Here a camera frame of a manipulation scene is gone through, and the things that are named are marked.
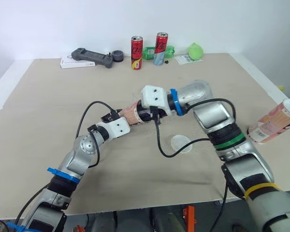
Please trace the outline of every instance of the black controller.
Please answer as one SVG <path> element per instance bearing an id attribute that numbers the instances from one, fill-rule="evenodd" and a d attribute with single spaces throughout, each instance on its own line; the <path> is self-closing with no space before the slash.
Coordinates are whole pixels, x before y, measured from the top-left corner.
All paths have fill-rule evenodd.
<path id="1" fill-rule="evenodd" d="M 109 53 L 107 55 L 91 52 L 84 48 L 77 48 L 74 52 L 72 52 L 72 58 L 74 60 L 88 60 L 93 61 L 96 64 L 102 64 L 106 68 L 111 68 L 112 66 L 112 55 Z"/>

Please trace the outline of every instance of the green toy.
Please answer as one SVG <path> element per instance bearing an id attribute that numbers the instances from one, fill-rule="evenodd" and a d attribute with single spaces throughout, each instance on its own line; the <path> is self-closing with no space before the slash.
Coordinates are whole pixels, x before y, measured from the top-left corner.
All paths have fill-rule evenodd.
<path id="1" fill-rule="evenodd" d="M 199 60 L 204 54 L 202 47 L 196 43 L 188 47 L 188 51 L 190 58 L 194 60 Z"/>

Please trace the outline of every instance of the soda can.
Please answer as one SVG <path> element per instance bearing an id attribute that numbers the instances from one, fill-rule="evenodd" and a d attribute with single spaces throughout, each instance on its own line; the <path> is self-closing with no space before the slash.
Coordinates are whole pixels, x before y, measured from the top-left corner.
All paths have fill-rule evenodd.
<path id="1" fill-rule="evenodd" d="M 164 63 L 164 55 L 166 50 L 168 34 L 165 32 L 159 32 L 156 35 L 155 51 L 153 57 L 154 65 L 162 65 Z"/>
<path id="2" fill-rule="evenodd" d="M 132 69 L 139 70 L 141 68 L 142 53 L 143 53 L 143 37 L 133 36 L 131 38 Z"/>
<path id="3" fill-rule="evenodd" d="M 290 99 L 284 100 L 275 109 L 247 130 L 247 136 L 256 143 L 266 143 L 290 128 Z"/>

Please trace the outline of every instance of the white cardboard box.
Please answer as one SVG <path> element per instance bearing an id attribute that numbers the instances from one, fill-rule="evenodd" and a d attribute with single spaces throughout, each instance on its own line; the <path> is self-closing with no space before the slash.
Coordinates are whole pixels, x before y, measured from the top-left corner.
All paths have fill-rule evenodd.
<path id="1" fill-rule="evenodd" d="M 62 69 L 90 67 L 96 64 L 93 61 L 74 60 L 71 55 L 63 56 L 60 62 Z"/>

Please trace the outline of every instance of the green bottle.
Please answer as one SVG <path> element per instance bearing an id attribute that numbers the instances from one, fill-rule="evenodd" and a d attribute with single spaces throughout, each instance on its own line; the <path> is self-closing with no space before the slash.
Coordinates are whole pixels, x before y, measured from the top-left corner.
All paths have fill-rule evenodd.
<path id="1" fill-rule="evenodd" d="M 143 49 L 143 59 L 153 59 L 155 47 L 145 47 Z M 164 58 L 169 59 L 174 56 L 175 47 L 174 46 L 166 46 L 166 51 Z"/>

